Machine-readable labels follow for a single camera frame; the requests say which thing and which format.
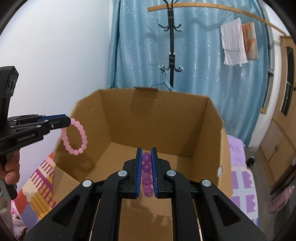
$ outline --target wooden curtain rod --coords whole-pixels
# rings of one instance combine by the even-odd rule
[[[286,33],[284,31],[282,31],[280,28],[273,25],[272,23],[266,21],[265,19],[263,19],[261,17],[258,17],[258,16],[254,15],[254,14],[251,14],[249,12],[234,8],[234,7],[229,7],[229,6],[220,5],[220,4],[213,4],[213,3],[203,3],[203,2],[180,2],[180,3],[174,3],[173,7],[174,8],[175,7],[211,7],[211,8],[218,8],[218,9],[223,9],[223,10],[228,10],[228,11],[232,11],[232,12],[241,13],[243,15],[247,15],[247,16],[249,16],[251,18],[255,18],[255,19],[257,19],[257,20],[271,26],[272,28],[276,29],[277,31],[282,33],[284,36],[286,36]],[[147,8],[148,12],[157,11],[157,10],[161,10],[161,9],[167,9],[166,4]]]

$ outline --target bracelet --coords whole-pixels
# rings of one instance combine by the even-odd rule
[[[143,154],[142,161],[142,188],[146,197],[151,197],[153,194],[153,181],[151,170],[151,155],[149,152]]]
[[[85,134],[85,130],[83,129],[83,125],[80,124],[79,121],[75,120],[74,118],[71,118],[71,125],[74,125],[75,127],[77,127],[77,129],[80,132],[81,135],[81,139],[82,139],[82,145],[78,150],[74,150],[69,141],[68,141],[68,137],[67,137],[67,131],[65,128],[62,128],[62,140],[64,141],[64,146],[66,147],[66,150],[69,151],[70,154],[74,154],[74,155],[78,155],[78,154],[82,154],[83,150],[86,149],[86,144],[88,143],[87,141],[87,136]]]

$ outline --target human hand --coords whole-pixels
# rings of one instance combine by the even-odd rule
[[[0,178],[5,180],[7,185],[17,184],[20,180],[20,150],[15,150],[10,160],[7,160],[5,167],[0,163]]]

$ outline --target floor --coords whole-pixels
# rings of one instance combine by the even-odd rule
[[[259,212],[259,228],[266,235],[267,240],[273,240],[283,229],[286,221],[290,217],[292,211],[296,206],[296,191],[293,192],[286,206],[273,214],[270,214],[267,210],[268,202],[271,199],[270,187],[267,182],[267,178],[263,169],[261,160],[256,152],[245,151],[246,160],[253,156],[256,162],[251,171],[254,176],[257,199],[258,199],[258,212]],[[294,179],[291,185],[296,187],[296,179]]]

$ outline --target shiny curtain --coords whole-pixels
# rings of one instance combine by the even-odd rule
[[[208,0],[262,17],[256,0]],[[159,65],[168,66],[169,32],[158,26],[168,23],[167,11],[148,12],[162,0],[114,0],[108,87],[151,87],[164,80]],[[174,9],[176,67],[174,89],[209,96],[225,122],[229,135],[249,145],[267,85],[266,29],[256,19],[229,11],[187,7]],[[240,66],[224,65],[220,25],[241,18],[254,22],[259,59]]]

